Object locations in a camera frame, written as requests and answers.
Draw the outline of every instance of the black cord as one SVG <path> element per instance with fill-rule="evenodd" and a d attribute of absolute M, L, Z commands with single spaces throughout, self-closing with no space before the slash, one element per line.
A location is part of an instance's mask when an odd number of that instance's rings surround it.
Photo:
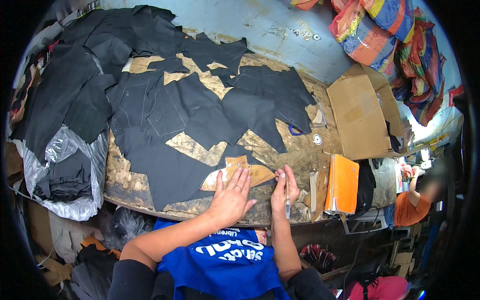
<path fill-rule="evenodd" d="M 350 271 L 353 269 L 353 267 L 355 266 L 355 262 L 357 261 L 357 256 L 359 255 L 359 251 L 360 251 L 360 247 L 361 245 L 363 244 L 363 241 L 365 241 L 367 239 L 367 236 L 370 232 L 370 230 L 373 228 L 373 225 L 375 224 L 375 222 L 377 221 L 377 218 L 378 218 L 378 215 L 380 213 L 380 208 L 376 207 L 376 206 L 371 206 L 370 208 L 376 208 L 377 209 L 377 216 L 375 217 L 375 220 L 373 220 L 373 223 L 372 225 L 370 225 L 370 228 L 368 229 L 367 231 L 367 234 L 365 234 L 365 237 L 361 240 L 360 242 L 360 245 L 358 246 L 357 248 L 357 252 L 355 253 L 355 258 L 353 259 L 353 263 L 352 263 L 352 266 L 350 267 L 350 269 L 348 270 L 348 272 L 345 274 L 345 278 L 343 278 L 343 291 L 342 291 L 342 299 L 345 300 L 345 282 L 347 281 L 347 277 L 348 275 L 350 274 Z"/>

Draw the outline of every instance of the wooden table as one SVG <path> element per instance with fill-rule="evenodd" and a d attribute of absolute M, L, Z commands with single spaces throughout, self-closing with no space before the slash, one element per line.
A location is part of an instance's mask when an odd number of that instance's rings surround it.
<path fill-rule="evenodd" d="M 202 83 L 216 93 L 220 99 L 222 99 L 225 93 L 230 89 L 224 88 L 219 78 L 212 76 L 210 72 L 201 72 L 191 59 L 185 58 L 181 54 L 179 54 L 178 57 L 182 58 L 183 64 L 189 68 L 191 72 L 197 72 Z M 135 58 L 130 66 L 130 72 L 145 72 L 149 62 L 155 60 L 162 59 L 160 57 Z M 240 66 L 261 66 L 264 64 L 272 70 L 288 70 L 286 65 L 257 54 L 245 54 Z M 216 67 L 217 64 L 214 63 L 212 64 L 211 69 Z M 245 146 L 247 150 L 253 151 L 253 156 L 255 158 L 273 169 L 281 168 L 285 163 L 292 167 L 301 191 L 298 200 L 292 204 L 290 215 L 290 221 L 292 224 L 304 224 L 310 223 L 311 221 L 310 209 L 303 203 L 303 199 L 310 191 L 309 172 L 324 170 L 325 173 L 328 174 L 330 155 L 332 153 L 342 154 L 342 147 L 335 119 L 330 106 L 330 101 L 325 91 L 326 85 L 303 72 L 299 72 L 299 75 L 305 83 L 308 91 L 314 92 L 314 94 L 320 99 L 325 120 L 327 122 L 327 129 L 312 128 L 312 133 L 310 134 L 292 136 L 288 131 L 288 125 L 276 120 L 278 132 L 282 136 L 283 142 L 288 151 L 285 154 L 278 154 L 270 145 L 265 143 L 251 131 L 246 132 L 238 142 L 238 144 Z M 165 73 L 164 83 L 167 84 L 172 80 L 178 80 L 185 76 L 187 76 L 187 74 Z M 310 118 L 313 119 L 316 113 L 314 107 L 308 107 L 307 111 Z M 319 134 L 321 136 L 321 145 L 313 143 L 314 134 Z M 167 142 L 167 144 L 173 146 L 177 150 L 189 154 L 190 156 L 210 165 L 216 165 L 216 162 L 221 157 L 221 154 L 225 149 L 225 146 L 222 143 L 225 142 L 221 142 L 207 152 L 184 133 L 179 134 Z M 130 162 L 121 155 L 119 148 L 115 145 L 114 136 L 110 132 L 104 191 L 106 201 L 149 215 L 161 216 L 173 220 L 185 220 L 195 217 L 205 211 L 210 205 L 211 197 L 207 197 L 168 204 L 163 211 L 155 211 L 152 196 L 150 195 L 147 176 L 145 174 L 129 172 L 129 169 Z M 239 226 L 264 227 L 270 225 L 270 196 L 273 188 L 274 186 L 267 185 L 250 189 L 249 198 L 255 198 L 258 202 L 245 215 L 244 219 L 239 222 Z"/>

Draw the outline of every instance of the orange notebook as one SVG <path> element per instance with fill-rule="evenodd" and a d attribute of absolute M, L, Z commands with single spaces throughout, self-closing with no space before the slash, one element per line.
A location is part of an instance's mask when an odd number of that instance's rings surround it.
<path fill-rule="evenodd" d="M 341 155 L 330 157 L 330 175 L 325 212 L 330 215 L 355 213 L 359 185 L 359 165 Z"/>

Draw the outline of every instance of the blue jeans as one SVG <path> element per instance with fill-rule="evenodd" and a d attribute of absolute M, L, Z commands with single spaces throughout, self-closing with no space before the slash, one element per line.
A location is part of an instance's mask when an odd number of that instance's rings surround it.
<path fill-rule="evenodd" d="M 387 223 L 388 228 L 393 229 L 393 227 L 395 226 L 395 203 L 384 207 L 384 216 L 385 223 Z"/>

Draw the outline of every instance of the ballpoint pen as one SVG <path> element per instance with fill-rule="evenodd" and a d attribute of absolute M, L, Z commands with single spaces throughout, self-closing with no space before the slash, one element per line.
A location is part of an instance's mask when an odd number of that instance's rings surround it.
<path fill-rule="evenodd" d="M 290 194 L 288 192 L 288 177 L 287 175 L 285 174 L 285 184 L 286 184 L 286 187 L 287 187 L 287 200 L 285 201 L 285 216 L 287 217 L 287 219 L 290 219 Z"/>

